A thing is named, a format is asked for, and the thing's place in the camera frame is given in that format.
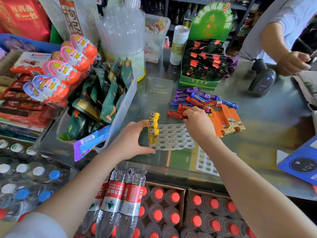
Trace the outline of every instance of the blue box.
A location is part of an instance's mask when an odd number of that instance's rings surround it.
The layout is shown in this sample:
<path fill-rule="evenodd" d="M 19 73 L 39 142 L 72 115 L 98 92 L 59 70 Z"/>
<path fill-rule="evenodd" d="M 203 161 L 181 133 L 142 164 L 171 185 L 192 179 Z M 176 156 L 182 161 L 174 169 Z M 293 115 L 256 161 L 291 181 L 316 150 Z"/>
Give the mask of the blue box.
<path fill-rule="evenodd" d="M 279 162 L 277 168 L 317 185 L 317 135 Z"/>

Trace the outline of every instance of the can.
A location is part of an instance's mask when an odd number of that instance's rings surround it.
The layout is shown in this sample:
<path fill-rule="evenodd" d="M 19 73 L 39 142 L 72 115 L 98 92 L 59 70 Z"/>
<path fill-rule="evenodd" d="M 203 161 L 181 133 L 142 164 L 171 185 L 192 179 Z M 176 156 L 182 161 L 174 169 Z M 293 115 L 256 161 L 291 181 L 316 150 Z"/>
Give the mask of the can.
<path fill-rule="evenodd" d="M 185 26 L 176 26 L 174 30 L 172 51 L 170 63 L 179 65 L 182 62 L 182 56 L 185 48 L 185 43 L 188 39 L 189 28 Z"/>

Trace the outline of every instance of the forearm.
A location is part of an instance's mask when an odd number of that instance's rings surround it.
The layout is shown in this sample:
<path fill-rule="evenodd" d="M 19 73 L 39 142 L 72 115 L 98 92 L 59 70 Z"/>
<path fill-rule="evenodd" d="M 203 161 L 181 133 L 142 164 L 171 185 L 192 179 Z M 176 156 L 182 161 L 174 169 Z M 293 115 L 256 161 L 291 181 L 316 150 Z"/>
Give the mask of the forearm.
<path fill-rule="evenodd" d="M 278 63 L 290 50 L 285 46 L 283 28 L 278 22 L 266 25 L 260 34 L 263 50 Z"/>
<path fill-rule="evenodd" d="M 116 165 L 114 149 L 98 154 L 81 172 L 35 212 L 50 216 L 73 237 L 106 177 Z"/>
<path fill-rule="evenodd" d="M 199 142 L 258 238 L 316 237 L 316 226 L 286 196 L 235 156 L 219 138 Z"/>

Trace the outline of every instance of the kinder joy egg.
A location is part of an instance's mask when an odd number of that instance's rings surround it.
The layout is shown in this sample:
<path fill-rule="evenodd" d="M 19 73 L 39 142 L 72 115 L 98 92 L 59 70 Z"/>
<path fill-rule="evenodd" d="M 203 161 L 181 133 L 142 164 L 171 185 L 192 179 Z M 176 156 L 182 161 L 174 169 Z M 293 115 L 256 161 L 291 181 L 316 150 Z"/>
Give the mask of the kinder joy egg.
<path fill-rule="evenodd" d="M 47 75 L 37 75 L 32 82 L 34 88 L 44 97 L 66 106 L 65 99 L 69 94 L 69 86 L 62 83 L 61 80 Z"/>
<path fill-rule="evenodd" d="M 54 78 L 58 78 L 68 86 L 76 84 L 80 79 L 80 73 L 68 63 L 53 60 L 48 64 L 50 73 Z"/>
<path fill-rule="evenodd" d="M 70 41 L 64 41 L 62 44 L 61 44 L 62 47 L 71 47 L 72 44 L 70 43 Z"/>
<path fill-rule="evenodd" d="M 40 94 L 34 87 L 33 83 L 31 81 L 26 82 L 23 85 L 24 92 L 29 95 L 31 98 L 43 102 L 43 103 L 51 103 L 50 100 L 48 100 L 46 97 L 44 97 L 42 94 Z"/>
<path fill-rule="evenodd" d="M 52 60 L 64 61 L 60 51 L 52 52 Z"/>
<path fill-rule="evenodd" d="M 98 55 L 97 47 L 83 36 L 78 34 L 71 35 L 70 43 L 74 48 L 82 52 L 88 59 L 94 60 Z"/>
<path fill-rule="evenodd" d="M 66 63 L 69 63 L 80 72 L 85 72 L 90 67 L 87 57 L 73 47 L 62 47 L 61 56 Z"/>
<path fill-rule="evenodd" d="M 46 61 L 46 62 L 43 63 L 42 70 L 43 70 L 44 75 L 51 76 L 51 72 L 49 71 L 49 67 L 48 67 L 48 64 L 49 64 L 50 61 L 51 60 Z"/>

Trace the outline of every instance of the person's left hand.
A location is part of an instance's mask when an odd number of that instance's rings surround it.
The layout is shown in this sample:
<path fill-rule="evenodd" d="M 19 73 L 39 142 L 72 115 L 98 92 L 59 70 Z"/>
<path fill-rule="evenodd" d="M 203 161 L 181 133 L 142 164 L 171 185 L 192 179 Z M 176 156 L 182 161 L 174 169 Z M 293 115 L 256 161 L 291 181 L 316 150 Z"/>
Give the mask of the person's left hand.
<path fill-rule="evenodd" d="M 154 149 L 142 147 L 138 142 L 142 129 L 148 124 L 148 120 L 141 120 L 137 123 L 130 122 L 107 149 L 115 149 L 121 160 L 128 160 L 136 155 L 155 154 Z"/>

